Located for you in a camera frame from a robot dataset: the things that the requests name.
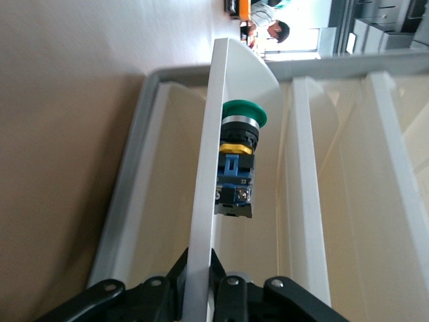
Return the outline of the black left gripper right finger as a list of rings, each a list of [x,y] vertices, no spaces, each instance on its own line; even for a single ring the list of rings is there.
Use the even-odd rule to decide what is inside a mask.
[[[267,279],[262,287],[239,275],[227,275],[211,250],[210,286],[213,321],[346,321],[340,313],[285,276]]]

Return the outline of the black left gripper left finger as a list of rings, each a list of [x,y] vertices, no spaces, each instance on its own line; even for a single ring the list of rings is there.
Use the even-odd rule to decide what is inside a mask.
[[[127,289],[102,280],[37,318],[38,321],[181,321],[187,270],[183,252],[165,276]]]

